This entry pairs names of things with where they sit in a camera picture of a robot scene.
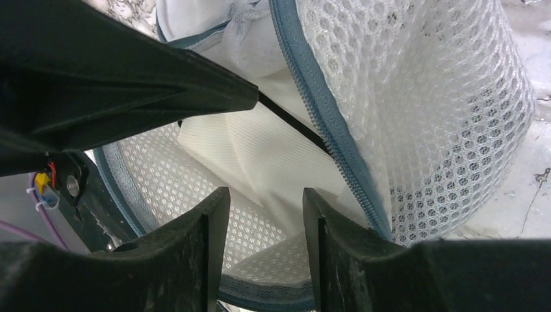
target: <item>screw head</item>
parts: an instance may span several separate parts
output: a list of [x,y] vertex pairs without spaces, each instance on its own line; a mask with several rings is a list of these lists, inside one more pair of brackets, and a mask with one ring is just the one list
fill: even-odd
[[69,191],[69,194],[71,194],[71,196],[73,197],[77,197],[81,192],[77,178],[73,177],[72,175],[69,175],[67,177],[66,186],[67,186],[67,190]]

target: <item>white fabric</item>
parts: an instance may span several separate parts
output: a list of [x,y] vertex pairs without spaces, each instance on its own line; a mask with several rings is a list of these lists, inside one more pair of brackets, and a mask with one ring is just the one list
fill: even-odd
[[251,111],[184,120],[178,142],[222,181],[259,204],[288,235],[299,233],[305,187],[347,187],[335,163],[260,103]]
[[[503,181],[535,103],[499,2],[297,0],[296,10],[396,242],[445,235],[470,218]],[[259,85],[314,129],[268,0],[158,0],[158,15],[169,41],[228,21],[190,48]],[[179,133],[169,125],[104,151],[147,230],[214,187],[231,187],[223,280],[303,285],[304,187],[367,226],[333,160],[261,104],[189,118]]]
[[[184,20],[191,14],[180,5],[186,1],[167,1],[167,12]],[[503,178],[533,112],[532,89],[499,2],[444,3],[312,0],[297,6],[305,37],[393,230],[403,233],[399,242],[407,245],[439,229],[451,231],[484,203]],[[313,128],[279,48],[268,1],[231,6],[235,13],[224,33],[201,54],[256,83]],[[226,10],[217,14],[210,19],[228,18]],[[171,22],[169,16],[159,19]],[[279,133],[287,134],[284,140],[274,140],[283,138]],[[267,142],[282,151],[277,158],[263,148]],[[366,225],[350,189],[336,186],[343,180],[335,167],[316,169],[327,165],[322,159],[331,160],[262,107],[191,118],[179,143],[267,209],[289,234],[301,230],[298,190],[328,180],[339,181],[329,194]],[[297,155],[308,156],[300,163]],[[420,212],[412,214],[413,207]]]
[[[185,20],[187,11],[169,3],[174,7],[169,12],[180,12]],[[224,12],[219,13],[211,19],[219,20]],[[220,42],[201,54],[258,85],[315,131],[279,48],[267,0],[253,8],[238,6]],[[364,212],[332,159],[260,103],[252,111],[188,118],[178,142],[222,181],[264,207],[288,235],[303,228],[305,187],[340,195],[347,215],[365,224]]]

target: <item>black plastic housing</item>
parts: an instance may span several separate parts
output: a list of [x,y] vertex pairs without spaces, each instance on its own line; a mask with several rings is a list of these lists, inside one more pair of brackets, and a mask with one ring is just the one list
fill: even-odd
[[0,244],[0,311],[221,311],[230,195],[113,252],[77,255],[42,242]]
[[303,197],[318,312],[551,311],[551,240],[432,240],[404,248]]
[[258,88],[81,0],[0,9],[0,176],[186,117],[252,109]]

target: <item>purple wire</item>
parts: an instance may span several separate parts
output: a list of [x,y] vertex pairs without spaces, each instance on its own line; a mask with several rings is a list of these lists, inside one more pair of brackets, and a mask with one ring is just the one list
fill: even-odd
[[36,195],[36,192],[34,191],[34,180],[36,179],[36,176],[38,174],[31,174],[31,178],[29,179],[29,188],[33,189],[32,192],[29,194],[31,195],[31,198],[34,200],[34,203],[36,204],[36,208],[38,209],[38,213],[40,213],[40,216],[42,217],[42,220],[44,220],[44,223],[50,230],[50,233],[57,241],[58,246],[65,250],[69,250],[63,239],[61,238],[61,235],[59,235],[59,232],[55,229],[55,226],[53,225],[52,221],[50,220],[50,217],[48,216],[48,213],[46,212],[46,209],[44,209],[44,204],[42,201],[38,199],[38,196]]
[[8,222],[4,222],[2,220],[0,220],[0,229],[3,229],[6,232],[10,232],[10,233],[19,235],[19,236],[24,237],[26,239],[30,239],[32,241],[47,242],[47,241],[43,240],[41,237],[39,237],[35,234],[32,234],[29,231],[21,229],[18,226],[15,226],[13,224],[9,224]]

